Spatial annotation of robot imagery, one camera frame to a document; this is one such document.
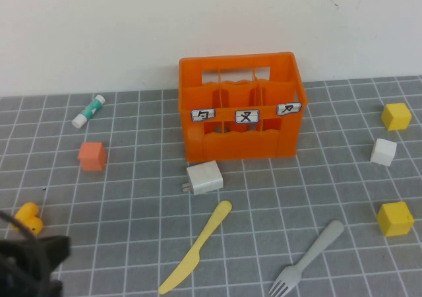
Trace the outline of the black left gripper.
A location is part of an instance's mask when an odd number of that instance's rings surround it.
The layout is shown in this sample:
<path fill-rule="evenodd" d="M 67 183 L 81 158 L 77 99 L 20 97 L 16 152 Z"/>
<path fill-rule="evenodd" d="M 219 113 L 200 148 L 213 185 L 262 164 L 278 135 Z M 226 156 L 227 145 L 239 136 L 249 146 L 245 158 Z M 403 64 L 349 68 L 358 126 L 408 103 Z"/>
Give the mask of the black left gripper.
<path fill-rule="evenodd" d="M 52 273 L 71 255 L 71 238 L 68 236 L 48 236 L 38 238 L 38 243 L 45 249 L 49 263 L 49 272 Z M 1 255 L 32 277 L 40 281 L 42 274 L 38 258 L 28 240 L 1 240 Z M 14 277 L 4 267 L 1 267 L 1 295 L 2 296 L 36 296 L 23 281 Z"/>

